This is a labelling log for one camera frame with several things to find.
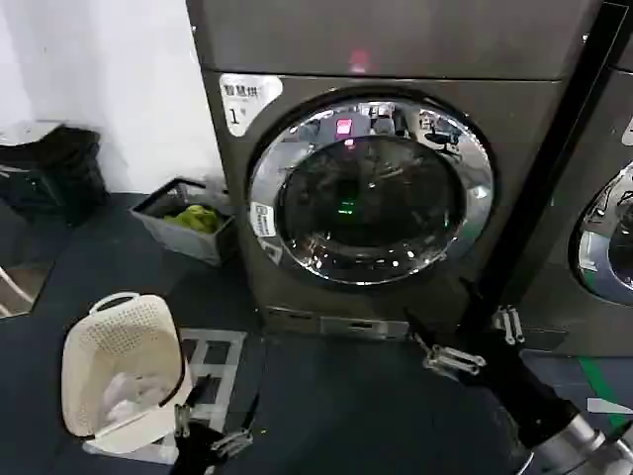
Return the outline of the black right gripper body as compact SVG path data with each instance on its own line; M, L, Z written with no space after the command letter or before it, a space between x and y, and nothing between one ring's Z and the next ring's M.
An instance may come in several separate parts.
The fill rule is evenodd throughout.
M469 382L490 390L518 427L519 441L534 448L566 428L580 413L523 362L497 330L470 332L468 351L486 365Z

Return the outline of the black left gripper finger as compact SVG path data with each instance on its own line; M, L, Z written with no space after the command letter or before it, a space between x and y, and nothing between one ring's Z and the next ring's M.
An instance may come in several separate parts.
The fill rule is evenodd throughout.
M192 388L189 396L183 405L174 407L175 416L175 438L188 437L190 435L191 413L198 404L202 396L211 384L212 377L210 375L200 378Z
M225 434L211 445L212 451L242 451L253 443L252 426L257 413L260 394L257 393L245 414L241 427Z

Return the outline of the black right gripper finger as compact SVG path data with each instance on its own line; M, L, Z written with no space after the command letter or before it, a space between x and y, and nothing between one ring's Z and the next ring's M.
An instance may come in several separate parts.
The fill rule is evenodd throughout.
M425 369L459 380L464 376L476 377L487 366L487 361L481 355L439 344L434 334L408 308L404 308L404 314L407 319L407 336L423 352L422 366Z
M468 294L469 303L458 331L471 334L501 331L507 344L520 344L520 316L517 309L512 305L495 305L491 298L481 293L474 282L464 277L459 281Z

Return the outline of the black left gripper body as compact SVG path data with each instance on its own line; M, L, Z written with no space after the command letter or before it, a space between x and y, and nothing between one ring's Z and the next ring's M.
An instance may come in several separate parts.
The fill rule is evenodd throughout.
M177 473L180 475L204 474L215 466L219 458L212 445L224 435L202 424L189 424L189 435L177 437Z

